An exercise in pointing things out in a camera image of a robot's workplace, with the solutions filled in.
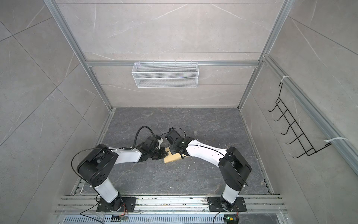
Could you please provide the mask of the yellow kraft envelope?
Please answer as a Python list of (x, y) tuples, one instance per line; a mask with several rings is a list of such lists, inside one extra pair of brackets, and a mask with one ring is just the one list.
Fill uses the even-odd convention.
[(168, 147), (166, 148), (166, 152), (168, 153), (168, 155), (164, 158), (165, 164), (173, 161), (181, 160), (181, 154), (179, 153), (172, 154)]

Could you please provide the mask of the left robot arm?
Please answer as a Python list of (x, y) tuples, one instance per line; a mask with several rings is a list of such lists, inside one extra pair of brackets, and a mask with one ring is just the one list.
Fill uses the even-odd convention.
[(138, 146), (121, 148), (99, 144), (78, 164), (76, 172), (106, 203), (117, 202), (120, 200), (120, 193), (109, 179), (113, 167), (122, 163), (142, 162), (149, 158), (165, 158), (168, 152), (161, 146), (162, 141), (156, 137), (149, 137)]

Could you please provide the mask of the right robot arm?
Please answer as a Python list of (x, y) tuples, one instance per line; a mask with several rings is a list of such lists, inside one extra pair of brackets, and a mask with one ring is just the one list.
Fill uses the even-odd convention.
[(220, 169), (226, 184), (220, 201), (224, 208), (231, 210), (242, 188), (247, 185), (246, 181), (252, 171), (240, 151), (235, 147), (223, 149), (209, 146), (192, 137), (171, 137), (167, 134), (165, 138), (170, 144), (169, 149), (172, 153), (200, 158)]

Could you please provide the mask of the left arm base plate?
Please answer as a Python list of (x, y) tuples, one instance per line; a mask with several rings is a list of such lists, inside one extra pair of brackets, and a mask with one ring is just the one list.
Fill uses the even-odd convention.
[(136, 197), (116, 198), (113, 202), (108, 203), (104, 199), (100, 199), (96, 212), (134, 212), (136, 205)]

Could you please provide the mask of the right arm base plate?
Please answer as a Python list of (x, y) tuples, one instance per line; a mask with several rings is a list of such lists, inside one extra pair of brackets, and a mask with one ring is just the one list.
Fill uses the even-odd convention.
[(243, 197), (237, 197), (233, 203), (229, 203), (223, 197), (208, 197), (207, 202), (209, 204), (210, 212), (219, 211), (238, 211), (246, 212), (247, 207)]

